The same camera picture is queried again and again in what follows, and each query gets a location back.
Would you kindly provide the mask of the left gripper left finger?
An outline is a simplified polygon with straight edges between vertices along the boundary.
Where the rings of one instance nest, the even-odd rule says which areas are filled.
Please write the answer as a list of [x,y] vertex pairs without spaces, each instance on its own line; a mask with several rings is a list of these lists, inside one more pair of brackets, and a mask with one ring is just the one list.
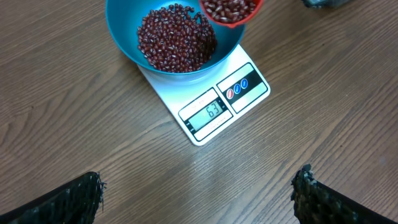
[[92,224],[105,188],[99,173],[87,172],[1,215],[1,224]]

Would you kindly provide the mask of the red measuring scoop blue handle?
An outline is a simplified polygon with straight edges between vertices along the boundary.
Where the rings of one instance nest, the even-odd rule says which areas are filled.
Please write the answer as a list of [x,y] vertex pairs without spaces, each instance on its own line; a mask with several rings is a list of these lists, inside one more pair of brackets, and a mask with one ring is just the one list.
[[199,0],[209,20],[235,28],[249,22],[261,9],[264,0]]

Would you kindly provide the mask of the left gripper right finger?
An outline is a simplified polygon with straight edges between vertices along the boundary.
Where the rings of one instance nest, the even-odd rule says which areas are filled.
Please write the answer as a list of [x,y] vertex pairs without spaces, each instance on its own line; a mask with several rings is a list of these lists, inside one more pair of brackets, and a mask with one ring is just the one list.
[[305,164],[292,179],[294,215],[301,224],[397,224],[327,187]]

